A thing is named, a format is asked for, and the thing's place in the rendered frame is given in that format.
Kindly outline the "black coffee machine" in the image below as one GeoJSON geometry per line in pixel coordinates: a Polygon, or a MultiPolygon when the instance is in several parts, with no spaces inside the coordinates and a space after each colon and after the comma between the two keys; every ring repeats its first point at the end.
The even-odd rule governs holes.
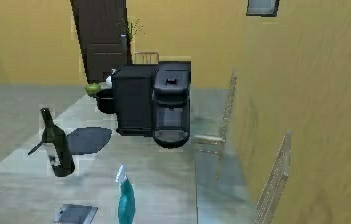
{"type": "Polygon", "coordinates": [[[151,137],[169,149],[189,140],[190,62],[125,65],[112,83],[120,135],[151,137]]]}

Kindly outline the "black pot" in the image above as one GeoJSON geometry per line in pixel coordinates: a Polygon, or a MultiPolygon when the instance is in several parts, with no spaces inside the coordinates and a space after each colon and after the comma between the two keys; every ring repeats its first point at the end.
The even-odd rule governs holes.
{"type": "Polygon", "coordinates": [[[98,109],[105,114],[115,112],[114,95],[112,89],[103,89],[95,95],[98,109]]]}

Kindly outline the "green apple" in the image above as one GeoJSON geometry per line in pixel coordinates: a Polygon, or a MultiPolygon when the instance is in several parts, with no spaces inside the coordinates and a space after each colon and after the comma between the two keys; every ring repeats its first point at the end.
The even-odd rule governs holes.
{"type": "Polygon", "coordinates": [[[95,95],[101,90],[101,85],[99,83],[89,83],[86,85],[85,90],[88,95],[95,95]]]}

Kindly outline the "green house plant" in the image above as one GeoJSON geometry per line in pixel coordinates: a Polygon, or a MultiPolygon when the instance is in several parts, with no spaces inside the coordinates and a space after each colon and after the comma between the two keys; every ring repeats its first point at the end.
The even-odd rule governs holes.
{"type": "Polygon", "coordinates": [[[126,32],[129,42],[132,42],[135,37],[143,31],[143,26],[140,24],[140,19],[128,17],[126,21],[126,32]]]}

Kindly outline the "teal spray bottle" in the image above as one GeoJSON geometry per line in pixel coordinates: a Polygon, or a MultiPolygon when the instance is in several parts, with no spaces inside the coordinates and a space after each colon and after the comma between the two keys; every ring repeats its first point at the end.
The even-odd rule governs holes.
{"type": "Polygon", "coordinates": [[[125,165],[120,165],[115,182],[119,184],[120,188],[117,209],[119,224],[133,224],[136,212],[135,194],[125,165]]]}

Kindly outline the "dark brown room door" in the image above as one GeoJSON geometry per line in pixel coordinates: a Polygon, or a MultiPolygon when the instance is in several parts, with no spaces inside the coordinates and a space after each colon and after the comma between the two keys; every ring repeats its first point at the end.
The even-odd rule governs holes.
{"type": "Polygon", "coordinates": [[[132,63],[127,0],[70,0],[87,82],[132,63]]]}

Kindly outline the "dark green wine bottle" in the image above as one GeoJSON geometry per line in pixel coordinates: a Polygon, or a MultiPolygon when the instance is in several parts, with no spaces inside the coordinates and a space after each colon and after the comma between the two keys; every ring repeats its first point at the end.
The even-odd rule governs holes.
{"type": "Polygon", "coordinates": [[[69,176],[75,171],[75,163],[66,133],[54,123],[49,108],[42,108],[40,112],[44,122],[42,146],[46,150],[53,173],[56,177],[69,176]]]}

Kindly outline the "grey flat square object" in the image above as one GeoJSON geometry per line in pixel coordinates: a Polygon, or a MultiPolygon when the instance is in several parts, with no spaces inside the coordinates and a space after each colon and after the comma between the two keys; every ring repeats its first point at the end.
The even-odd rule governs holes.
{"type": "Polygon", "coordinates": [[[64,204],[54,215],[53,224],[91,224],[97,207],[87,205],[64,204]]]}

